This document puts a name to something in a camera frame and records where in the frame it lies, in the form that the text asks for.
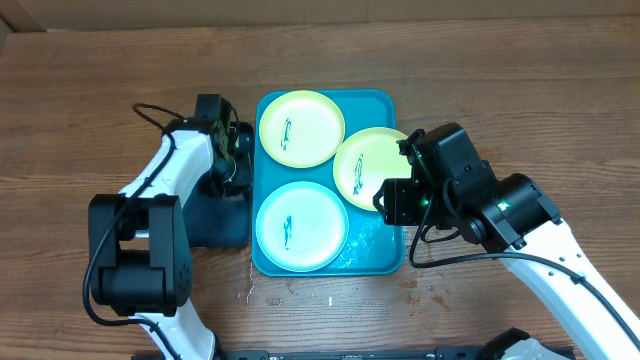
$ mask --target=plastic tray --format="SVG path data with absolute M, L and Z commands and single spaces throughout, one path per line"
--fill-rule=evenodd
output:
M 260 100 L 256 111 L 256 130 L 266 107 L 287 92 L 272 92 Z M 396 128 L 393 101 L 382 91 L 353 89 L 318 92 L 331 98 L 340 107 L 346 125 L 345 140 L 370 127 Z M 269 261 L 260 250 L 254 227 L 251 235 L 251 257 L 260 272 L 283 277 L 361 276 L 385 275 L 400 267 L 404 260 L 402 227 L 385 225 L 379 213 L 362 210 L 340 195 L 333 180 L 333 157 L 312 168 L 290 168 L 273 160 L 262 147 L 259 136 L 256 136 L 254 162 L 253 224 L 267 196 L 280 186 L 294 181 L 312 181 L 331 189 L 344 203 L 349 217 L 349 237 L 340 255 L 331 264 L 311 272 L 287 271 Z

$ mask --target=green light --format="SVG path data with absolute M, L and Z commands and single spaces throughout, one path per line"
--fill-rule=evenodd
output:
M 507 210 L 507 208 L 511 206 L 509 204 L 507 204 L 506 201 L 501 202 L 500 204 L 498 204 L 498 208 L 500 209 L 500 211 L 505 211 Z

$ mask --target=paper plate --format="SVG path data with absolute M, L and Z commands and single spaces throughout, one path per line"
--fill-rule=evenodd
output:
M 382 127 L 351 135 L 333 161 L 333 180 L 340 194 L 359 208 L 375 211 L 373 196 L 385 179 L 411 177 L 411 166 L 396 143 L 406 138 L 398 130 Z
M 349 234 L 347 210 L 326 187 L 307 181 L 272 192 L 256 217 L 256 238 L 265 256 L 295 272 L 320 269 L 342 251 Z
M 344 139 L 344 117 L 328 97 L 313 91 L 292 91 L 275 99 L 260 119 L 259 136 L 277 162 L 308 168 L 335 154 Z

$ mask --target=wooden table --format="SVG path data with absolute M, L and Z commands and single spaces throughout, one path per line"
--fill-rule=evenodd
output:
M 405 133 L 457 121 L 498 177 L 522 172 L 543 187 L 638 312 L 639 44 L 640 18 L 625 17 L 10 35 L 0 57 L 0 357 L 155 349 L 139 327 L 104 328 L 83 311 L 87 204 L 130 182 L 159 146 L 133 102 L 188 114 L 199 93 L 223 94 L 254 122 L 273 90 L 378 88 Z M 420 256 L 478 251 L 460 240 Z M 227 349 L 480 344 L 512 326 L 571 344 L 497 262 L 277 279 L 251 270 L 248 247 L 193 258 L 193 302 Z

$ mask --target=white plate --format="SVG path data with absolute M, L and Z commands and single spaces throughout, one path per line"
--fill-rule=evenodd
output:
M 290 183 L 269 194 L 256 217 L 256 238 L 265 256 L 295 272 L 318 270 L 342 251 L 349 234 L 347 210 L 326 187 Z

